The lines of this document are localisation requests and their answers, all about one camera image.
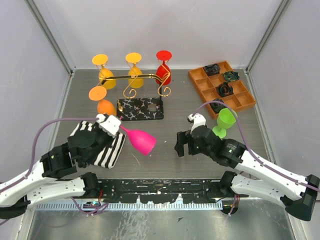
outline gray floor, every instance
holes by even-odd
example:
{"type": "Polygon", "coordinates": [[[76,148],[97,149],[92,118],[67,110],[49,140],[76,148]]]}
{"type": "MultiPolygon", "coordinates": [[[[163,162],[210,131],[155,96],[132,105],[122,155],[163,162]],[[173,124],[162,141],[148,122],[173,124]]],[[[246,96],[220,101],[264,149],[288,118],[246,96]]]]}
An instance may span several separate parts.
{"type": "Polygon", "coordinates": [[[293,240],[284,209],[241,200],[229,217],[219,210],[35,212],[28,240],[293,240]]]}
{"type": "MultiPolygon", "coordinates": [[[[144,70],[143,73],[154,73],[155,70],[144,70]]],[[[241,79],[246,84],[243,70],[241,79]]],[[[66,101],[63,117],[95,117],[97,115],[97,102],[88,98],[90,89],[98,83],[98,70],[77,70],[72,80],[69,95],[66,101]]],[[[126,75],[127,70],[114,70],[114,75],[126,75]]],[[[123,90],[127,86],[127,80],[118,80],[115,88],[108,90],[105,99],[116,105],[117,98],[122,99],[123,90]]],[[[98,178],[210,178],[218,179],[228,169],[219,166],[210,158],[198,154],[178,157],[174,151],[176,133],[190,128],[187,117],[202,101],[188,78],[188,70],[173,70],[172,81],[169,85],[172,93],[163,99],[164,119],[148,121],[124,122],[129,129],[140,129],[157,137],[157,145],[151,155],[143,156],[137,152],[128,139],[125,142],[119,159],[112,169],[99,166],[80,168],[71,177],[80,176],[86,172],[94,172],[98,178]]],[[[145,79],[144,86],[137,89],[137,97],[156,97],[157,84],[154,79],[145,79]]],[[[217,121],[211,119],[207,110],[200,111],[207,119],[208,127],[217,125],[217,121]]],[[[267,159],[267,154],[259,129],[254,108],[238,113],[238,119],[243,127],[244,134],[251,148],[259,155],[267,159]]],[[[73,131],[76,122],[62,122],[60,124],[55,145],[66,142],[67,137],[73,131]]],[[[242,141],[237,126],[227,131],[227,138],[242,141]]]]}

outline striped towel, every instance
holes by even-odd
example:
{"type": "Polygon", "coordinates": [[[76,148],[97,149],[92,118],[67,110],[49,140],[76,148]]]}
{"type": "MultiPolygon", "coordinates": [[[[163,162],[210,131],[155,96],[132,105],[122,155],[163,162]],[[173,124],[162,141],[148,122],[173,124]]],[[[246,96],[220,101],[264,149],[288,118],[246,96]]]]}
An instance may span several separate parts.
{"type": "MultiPolygon", "coordinates": [[[[73,130],[70,136],[73,136],[76,131],[92,131],[93,124],[87,121],[81,121],[73,130]]],[[[112,169],[119,157],[119,154],[124,146],[126,135],[117,132],[111,146],[106,146],[94,160],[93,165],[100,166],[107,169],[112,169]]]]}

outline robotic arm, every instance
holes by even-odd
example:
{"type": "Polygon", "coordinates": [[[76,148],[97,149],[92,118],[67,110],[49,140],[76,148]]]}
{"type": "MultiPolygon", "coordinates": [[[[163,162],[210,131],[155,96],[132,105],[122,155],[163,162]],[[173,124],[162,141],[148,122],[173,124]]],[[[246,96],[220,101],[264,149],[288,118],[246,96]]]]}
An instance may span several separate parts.
{"type": "Polygon", "coordinates": [[[250,195],[273,202],[292,216],[310,221],[318,192],[305,185],[319,188],[320,179],[314,175],[307,177],[287,171],[234,139],[220,139],[206,126],[206,119],[199,113],[189,115],[191,130],[178,132],[174,149],[178,156],[184,156],[184,144],[188,144],[188,154],[204,154],[221,166],[254,175],[260,180],[249,179],[235,172],[226,171],[220,180],[220,191],[238,195],[250,195]]]}
{"type": "Polygon", "coordinates": [[[53,183],[77,172],[76,162],[85,168],[98,154],[110,146],[121,121],[113,115],[97,115],[91,130],[79,129],[68,137],[67,143],[54,147],[37,161],[32,172],[25,171],[0,184],[0,219],[11,219],[38,204],[67,197],[93,197],[100,190],[97,176],[87,172],[70,181],[53,183]],[[19,181],[18,184],[3,190],[19,181]]]}

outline wooden tray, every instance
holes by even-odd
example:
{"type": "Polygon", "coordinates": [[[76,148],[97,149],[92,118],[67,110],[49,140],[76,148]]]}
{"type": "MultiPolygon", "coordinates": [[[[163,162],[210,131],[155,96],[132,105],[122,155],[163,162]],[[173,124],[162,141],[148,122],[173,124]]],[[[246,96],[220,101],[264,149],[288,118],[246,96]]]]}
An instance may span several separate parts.
{"type": "MultiPolygon", "coordinates": [[[[207,76],[204,67],[192,69],[188,73],[189,78],[202,101],[205,103],[220,98],[236,112],[252,108],[256,104],[256,100],[241,79],[229,82],[229,85],[233,88],[232,95],[225,97],[219,96],[216,87],[225,82],[222,74],[227,71],[233,71],[233,69],[227,61],[219,62],[218,65],[220,66],[220,73],[216,75],[207,76]]],[[[206,105],[206,109],[213,119],[218,117],[219,113],[215,113],[210,104],[206,105]]]]}

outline white wall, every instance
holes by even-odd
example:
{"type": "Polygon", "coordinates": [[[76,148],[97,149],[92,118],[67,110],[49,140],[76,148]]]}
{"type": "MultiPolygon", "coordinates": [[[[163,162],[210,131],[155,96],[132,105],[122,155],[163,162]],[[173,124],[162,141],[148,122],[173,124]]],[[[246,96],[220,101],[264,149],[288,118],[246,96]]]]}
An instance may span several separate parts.
{"type": "MultiPolygon", "coordinates": [[[[293,0],[251,71],[277,163],[318,177],[319,26],[320,1],[293,0]]],[[[316,203],[306,224],[314,239],[319,239],[319,222],[320,203],[316,203]]]]}
{"type": "MultiPolygon", "coordinates": [[[[0,1],[0,182],[30,165],[39,127],[57,115],[68,73],[23,0],[0,1]]],[[[37,159],[51,129],[41,135],[37,159]]],[[[17,234],[19,219],[0,226],[0,239],[17,234]]]]}
{"type": "Polygon", "coordinates": [[[78,69],[95,68],[91,60],[100,53],[109,56],[109,68],[128,68],[130,52],[142,54],[141,68],[154,68],[163,49],[173,54],[171,68],[222,60],[246,67],[280,2],[45,0],[78,69]]]}

